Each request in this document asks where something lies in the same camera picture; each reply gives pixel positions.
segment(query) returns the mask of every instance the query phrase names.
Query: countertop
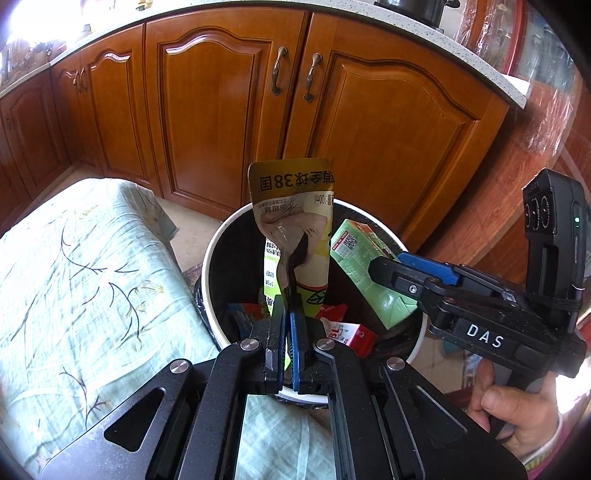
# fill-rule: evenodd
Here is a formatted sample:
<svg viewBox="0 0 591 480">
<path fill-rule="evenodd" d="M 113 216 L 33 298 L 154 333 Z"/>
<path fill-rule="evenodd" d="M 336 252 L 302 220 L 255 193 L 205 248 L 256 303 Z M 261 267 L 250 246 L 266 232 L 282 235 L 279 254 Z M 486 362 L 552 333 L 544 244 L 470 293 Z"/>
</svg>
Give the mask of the countertop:
<svg viewBox="0 0 591 480">
<path fill-rule="evenodd" d="M 15 82 L 6 86 L 6 88 L 0 92 L 0 98 L 11 90 L 14 90 L 18 85 L 26 82 L 34 75 L 46 70 L 47 68 L 50 68 L 78 49 L 108 35 L 111 32 L 120 30 L 128 25 L 144 22 L 154 17 L 161 17 L 175 11 L 203 5 L 220 4 L 291 4 L 310 6 L 312 8 L 323 9 L 325 11 L 333 10 L 336 12 L 345 12 L 349 15 L 353 14 L 359 17 L 369 18 L 373 21 L 384 23 L 389 27 L 394 27 L 396 30 L 400 30 L 401 33 L 405 35 L 416 37 L 417 40 L 423 44 L 427 44 L 429 46 L 433 46 L 435 49 L 441 50 L 443 54 L 446 54 L 453 60 L 456 60 L 459 64 L 465 66 L 475 75 L 481 77 L 485 82 L 489 83 L 493 88 L 497 88 L 501 95 L 503 95 L 507 100 L 512 100 L 519 107 L 523 108 L 527 101 L 527 82 L 503 75 L 476 54 L 472 53 L 467 48 L 463 47 L 453 39 L 445 36 L 443 33 L 440 33 L 437 30 L 423 25 L 412 18 L 405 17 L 399 13 L 392 12 L 385 8 L 378 7 L 360 0 L 168 0 L 166 3 L 156 4 L 152 8 L 143 10 L 142 12 L 137 12 L 137 14 L 133 16 L 128 16 L 124 20 L 110 25 L 105 30 L 91 33 L 73 45 L 68 46 L 64 52 L 62 52 L 52 61 L 35 68 Z"/>
</svg>

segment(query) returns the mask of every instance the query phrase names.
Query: red packaging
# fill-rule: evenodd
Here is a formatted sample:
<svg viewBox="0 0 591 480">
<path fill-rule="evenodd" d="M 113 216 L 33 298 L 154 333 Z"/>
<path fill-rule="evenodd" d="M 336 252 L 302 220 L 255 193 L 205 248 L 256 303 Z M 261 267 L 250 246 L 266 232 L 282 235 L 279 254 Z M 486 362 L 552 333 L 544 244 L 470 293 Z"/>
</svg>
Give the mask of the red packaging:
<svg viewBox="0 0 591 480">
<path fill-rule="evenodd" d="M 378 336 L 363 325 L 344 323 L 347 305 L 344 303 L 335 307 L 322 305 L 317 320 L 321 320 L 326 336 L 344 343 L 353 350 L 358 357 L 365 358 L 374 347 Z"/>
</svg>

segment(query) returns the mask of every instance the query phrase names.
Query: light green bedsheet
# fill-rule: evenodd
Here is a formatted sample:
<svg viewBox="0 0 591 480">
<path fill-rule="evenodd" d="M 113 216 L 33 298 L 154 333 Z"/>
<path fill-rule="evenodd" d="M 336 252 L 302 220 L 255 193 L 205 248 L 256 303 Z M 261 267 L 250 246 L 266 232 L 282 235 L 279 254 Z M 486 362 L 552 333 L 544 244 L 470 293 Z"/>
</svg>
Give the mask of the light green bedsheet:
<svg viewBox="0 0 591 480">
<path fill-rule="evenodd" d="M 88 179 L 0 239 L 0 438 L 35 478 L 175 358 L 217 355 L 151 191 Z M 249 397 L 238 479 L 330 479 L 330 435 Z"/>
</svg>

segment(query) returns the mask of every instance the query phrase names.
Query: green carton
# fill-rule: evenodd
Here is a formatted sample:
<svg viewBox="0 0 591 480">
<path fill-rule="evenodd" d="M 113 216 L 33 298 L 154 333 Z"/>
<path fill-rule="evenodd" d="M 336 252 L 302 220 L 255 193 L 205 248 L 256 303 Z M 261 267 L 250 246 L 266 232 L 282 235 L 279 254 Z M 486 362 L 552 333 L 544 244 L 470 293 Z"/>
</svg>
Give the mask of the green carton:
<svg viewBox="0 0 591 480">
<path fill-rule="evenodd" d="M 369 263 L 374 258 L 398 259 L 368 225 L 345 220 L 330 241 L 330 256 L 355 283 L 387 329 L 402 322 L 417 308 L 415 300 L 369 278 Z"/>
</svg>

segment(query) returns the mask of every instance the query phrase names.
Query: metal drawer pull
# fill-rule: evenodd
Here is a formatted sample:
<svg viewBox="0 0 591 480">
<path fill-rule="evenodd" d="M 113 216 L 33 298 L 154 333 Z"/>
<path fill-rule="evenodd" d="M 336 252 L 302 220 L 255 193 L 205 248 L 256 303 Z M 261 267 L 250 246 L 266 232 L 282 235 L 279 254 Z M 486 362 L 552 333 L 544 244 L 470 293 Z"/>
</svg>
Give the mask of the metal drawer pull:
<svg viewBox="0 0 591 480">
<path fill-rule="evenodd" d="M 312 80 L 314 80 L 314 67 L 318 65 L 322 61 L 322 55 L 319 53 L 314 53 L 312 55 L 312 66 L 310 67 L 310 71 L 308 72 L 308 76 L 306 77 L 306 93 L 304 94 L 304 101 L 311 102 L 314 96 L 310 93 L 310 87 L 312 87 Z"/>
<path fill-rule="evenodd" d="M 85 68 L 82 69 L 82 71 L 80 72 L 80 86 L 84 89 L 87 90 L 87 85 L 84 85 L 84 81 L 82 80 L 84 78 L 84 70 Z"/>
<path fill-rule="evenodd" d="M 78 86 L 78 75 L 79 75 L 79 72 L 78 72 L 78 70 L 76 70 L 76 74 L 74 75 L 74 81 L 72 83 L 74 85 L 74 88 L 76 88 L 76 90 L 80 91 L 80 87 Z"/>
<path fill-rule="evenodd" d="M 271 78 L 273 80 L 273 87 L 271 88 L 271 93 L 273 95 L 279 95 L 279 93 L 281 92 L 281 90 L 279 90 L 279 87 L 277 86 L 277 79 L 279 78 L 279 64 L 281 63 L 281 58 L 285 55 L 287 55 L 287 48 L 279 47 L 279 50 L 277 50 L 277 59 L 275 61 L 275 64 L 273 65 L 273 73 L 271 75 Z"/>
</svg>

